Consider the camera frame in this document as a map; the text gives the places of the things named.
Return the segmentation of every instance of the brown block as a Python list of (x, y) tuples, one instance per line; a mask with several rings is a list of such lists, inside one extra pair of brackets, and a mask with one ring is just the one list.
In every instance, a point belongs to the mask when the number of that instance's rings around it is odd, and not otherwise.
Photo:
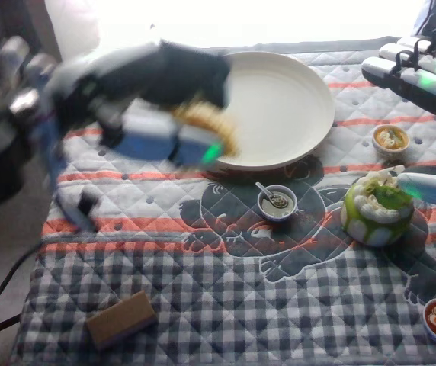
[(87, 319), (86, 325), (96, 348), (102, 350), (156, 321), (149, 298), (140, 291)]

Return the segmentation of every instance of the checkered fabric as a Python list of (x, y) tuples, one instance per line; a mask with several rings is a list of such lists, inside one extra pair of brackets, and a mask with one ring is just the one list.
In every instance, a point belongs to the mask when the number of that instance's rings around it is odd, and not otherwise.
[[(409, 233), (386, 249), (340, 227), (348, 186), (392, 165), (373, 150), (376, 125), (407, 131), (406, 165), (436, 163), (436, 116), (362, 78), (375, 52), (290, 55), (324, 78), (337, 111), (313, 155), (285, 169), (179, 176), (98, 153), (95, 129), (70, 136), (63, 193), (98, 190), (100, 230), (75, 235), (51, 208), (11, 363), (436, 364), (422, 323), (436, 297), (436, 207), (417, 202)], [(295, 192), (293, 223), (260, 218), (255, 179)], [(97, 352), (85, 320), (141, 290), (159, 322)]]

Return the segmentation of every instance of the yellow food item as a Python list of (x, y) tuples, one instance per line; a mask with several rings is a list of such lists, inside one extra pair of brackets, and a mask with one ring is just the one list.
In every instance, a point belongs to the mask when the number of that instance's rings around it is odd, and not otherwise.
[(230, 119), (217, 107), (205, 101), (194, 101), (171, 111), (183, 124), (189, 124), (216, 133), (223, 142), (225, 156), (236, 156), (238, 146), (235, 128)]
[(379, 145), (390, 150), (402, 149), (408, 143), (404, 131), (393, 127), (379, 129), (376, 132), (375, 139)]

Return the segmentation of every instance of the white plate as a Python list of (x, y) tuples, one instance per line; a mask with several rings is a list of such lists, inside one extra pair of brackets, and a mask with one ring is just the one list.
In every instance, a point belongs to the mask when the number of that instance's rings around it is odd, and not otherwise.
[(294, 162), (318, 146), (332, 127), (328, 86), (308, 66), (275, 53), (228, 55), (230, 104), (240, 154), (220, 168), (262, 170)]

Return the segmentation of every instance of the gray and white checkered pattern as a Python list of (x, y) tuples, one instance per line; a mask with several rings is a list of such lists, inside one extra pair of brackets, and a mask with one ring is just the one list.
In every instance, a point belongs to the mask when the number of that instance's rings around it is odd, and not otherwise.
[[(359, 63), (371, 53), (294, 56), (313, 65), (328, 83), (347, 83), (363, 81)], [(345, 172), (349, 165), (381, 163), (366, 147), (375, 124), (342, 126), (342, 120), (427, 115), (378, 88), (344, 87), (332, 92), (338, 127), (316, 155), (324, 166), (340, 165), (341, 173), (325, 173), (320, 185), (326, 187), (350, 184), (362, 174)], [(435, 161), (436, 122), (399, 123), (420, 142), (413, 144), (412, 162)], [(74, 159), (69, 173), (165, 171), (162, 165), (117, 160), (110, 153), (98, 156), (91, 152), (90, 139), (68, 140), (74, 148), (69, 150)], [(155, 182), (127, 177), (123, 181), (68, 181), (64, 187), (78, 194), (87, 184), (104, 194), (98, 216), (112, 219), (137, 217), (136, 212), (141, 217), (174, 219), (183, 202), (199, 201), (207, 189), (204, 180)], [(52, 209), (50, 219), (58, 217)], [(123, 226), (115, 226), (84, 240), (54, 229), (46, 234), (44, 239), (51, 244), (40, 253), (32, 273), (11, 362), (436, 364), (436, 344), (422, 325), (424, 284), (417, 282), (416, 274), (420, 265), (431, 263), (423, 271), (436, 280), (436, 217), (431, 215), (431, 220), (426, 250), (422, 254), (413, 251), (411, 262), (402, 269), (396, 251), (350, 244), (338, 227), (328, 227), (317, 236), (324, 240), (318, 245), (334, 243), (338, 251), (293, 273), (290, 263), (285, 268), (294, 253), (272, 259), (234, 256), (221, 247), (186, 251), (176, 243), (189, 233), (178, 232), (178, 227), (164, 233), (157, 220), (133, 221), (138, 229), (125, 232)], [(148, 294), (159, 322), (98, 353), (85, 319), (141, 290)]]

